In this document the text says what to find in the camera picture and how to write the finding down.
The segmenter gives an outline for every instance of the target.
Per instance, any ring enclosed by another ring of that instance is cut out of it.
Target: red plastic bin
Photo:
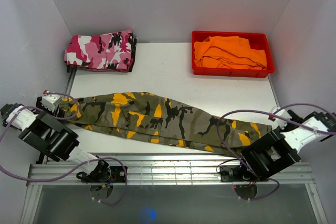
[[[209,36],[239,36],[240,38],[248,39],[252,49],[263,49],[266,53],[267,68],[265,70],[255,69],[232,69],[232,68],[204,68],[195,65],[195,42],[203,42]],[[269,73],[274,72],[274,64],[272,61],[271,52],[269,50],[267,38],[265,34],[256,33],[234,33],[223,31],[193,31],[192,32],[192,57],[191,64],[194,74],[203,76],[239,76],[239,77],[255,77],[265,78]]]

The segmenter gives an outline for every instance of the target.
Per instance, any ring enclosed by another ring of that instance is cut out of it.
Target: green camouflage cloth
[[[69,122],[95,132],[133,140],[231,155],[216,132],[218,117],[187,104],[146,92],[78,98],[80,111]],[[70,99],[65,116],[77,110]],[[224,119],[220,132],[237,153],[271,131],[271,126]]]

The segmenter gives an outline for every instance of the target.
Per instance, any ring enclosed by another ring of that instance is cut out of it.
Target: orange fabric
[[[248,39],[208,37],[195,42],[195,64],[205,68],[266,69],[264,50],[250,48]]]

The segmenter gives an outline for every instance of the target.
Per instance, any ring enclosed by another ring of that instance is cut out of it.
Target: red tray
[[[266,53],[267,68],[265,70],[255,69],[232,69],[232,68],[204,68],[197,67],[195,65],[195,42],[203,42],[209,36],[239,36],[240,38],[248,39],[252,49],[263,49]],[[269,50],[267,38],[265,34],[254,33],[230,33],[223,31],[193,31],[191,35],[192,42],[192,56],[191,66],[194,70],[194,74],[203,76],[240,76],[240,77],[258,77],[265,78],[269,73],[274,72],[274,64],[272,61],[271,52]]]

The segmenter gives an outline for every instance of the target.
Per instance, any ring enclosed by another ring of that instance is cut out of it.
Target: camouflage fabric
[[[137,39],[132,30],[97,36],[76,35],[64,53],[69,66],[94,71],[131,72]]]
[[[218,117],[187,104],[146,92],[114,93],[78,98],[80,110],[71,123],[84,129],[143,142],[231,155],[217,132]],[[63,99],[69,116],[77,109]],[[271,126],[225,119],[220,132],[237,153],[271,131]]]

